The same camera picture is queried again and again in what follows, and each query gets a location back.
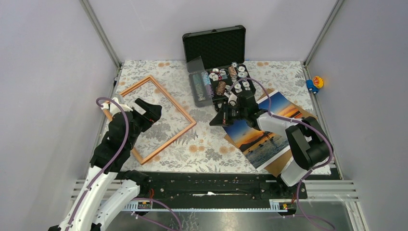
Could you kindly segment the orange wooden picture frame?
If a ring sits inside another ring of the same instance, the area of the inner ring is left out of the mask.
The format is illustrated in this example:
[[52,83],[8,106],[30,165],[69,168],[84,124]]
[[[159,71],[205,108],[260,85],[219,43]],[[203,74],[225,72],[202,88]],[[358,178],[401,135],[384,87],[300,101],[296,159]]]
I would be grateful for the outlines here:
[[[182,106],[174,99],[173,96],[170,95],[169,92],[165,90],[165,88],[159,84],[159,82],[151,75],[143,78],[139,82],[133,84],[129,88],[125,89],[124,91],[120,92],[119,95],[121,97],[125,97],[131,92],[135,91],[136,89],[140,88],[142,85],[146,84],[147,82],[152,82],[156,88],[161,92],[167,100],[170,101],[170,103],[184,116],[184,118],[189,122],[189,124],[186,126],[186,128],[182,129],[180,132],[176,133],[173,137],[171,137],[168,141],[166,141],[163,145],[158,147],[155,151],[153,151],[151,154],[149,154],[146,157],[142,157],[141,154],[137,151],[137,149],[134,147],[131,150],[131,153],[134,155],[134,157],[137,159],[137,161],[141,164],[144,165],[148,161],[150,161],[152,158],[154,158],[156,155],[158,155],[161,151],[163,151],[166,147],[168,147],[170,144],[175,142],[178,138],[180,138],[182,135],[184,135],[187,131],[192,129],[196,125],[196,121],[190,116],[187,111],[182,108]],[[135,103],[139,105],[142,109],[145,110],[145,113],[142,115],[142,118],[146,119],[148,122],[148,125],[151,126],[154,124],[154,122],[157,122],[159,120],[159,116],[161,113],[158,112],[158,106],[154,106],[152,104],[149,104],[141,99],[136,99]]]

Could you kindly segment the sunset landscape photo print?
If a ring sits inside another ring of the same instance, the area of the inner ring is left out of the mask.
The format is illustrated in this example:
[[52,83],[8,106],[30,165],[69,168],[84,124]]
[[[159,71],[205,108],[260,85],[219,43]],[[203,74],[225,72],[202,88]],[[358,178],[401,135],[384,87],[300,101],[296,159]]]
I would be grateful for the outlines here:
[[[304,113],[279,91],[271,92],[269,99],[272,102],[272,113],[295,119],[304,117]],[[236,120],[231,126],[224,127],[224,130],[257,171],[263,170],[290,149],[286,138],[273,132],[251,128],[245,120]]]

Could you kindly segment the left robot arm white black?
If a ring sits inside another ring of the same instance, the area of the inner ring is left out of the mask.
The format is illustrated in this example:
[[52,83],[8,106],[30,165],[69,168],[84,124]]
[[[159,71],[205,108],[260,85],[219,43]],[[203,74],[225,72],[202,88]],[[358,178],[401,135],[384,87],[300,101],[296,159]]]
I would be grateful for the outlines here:
[[94,149],[89,168],[78,197],[63,221],[50,231],[104,231],[133,198],[149,193],[148,176],[130,171],[123,184],[103,202],[111,183],[129,159],[138,136],[146,132],[162,115],[162,107],[137,98],[135,103],[144,113],[121,104],[117,97],[99,104],[112,116],[101,143]]

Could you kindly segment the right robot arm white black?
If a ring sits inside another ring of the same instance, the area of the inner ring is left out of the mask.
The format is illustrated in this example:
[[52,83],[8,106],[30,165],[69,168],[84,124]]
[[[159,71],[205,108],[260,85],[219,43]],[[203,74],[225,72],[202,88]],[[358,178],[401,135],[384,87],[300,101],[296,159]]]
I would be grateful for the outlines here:
[[287,139],[293,161],[283,170],[276,185],[276,192],[288,198],[295,192],[295,185],[303,181],[312,170],[327,165],[333,159],[334,149],[319,122],[312,116],[304,119],[284,117],[259,107],[254,96],[230,95],[223,102],[210,126],[230,126],[244,120],[256,130],[273,132]]

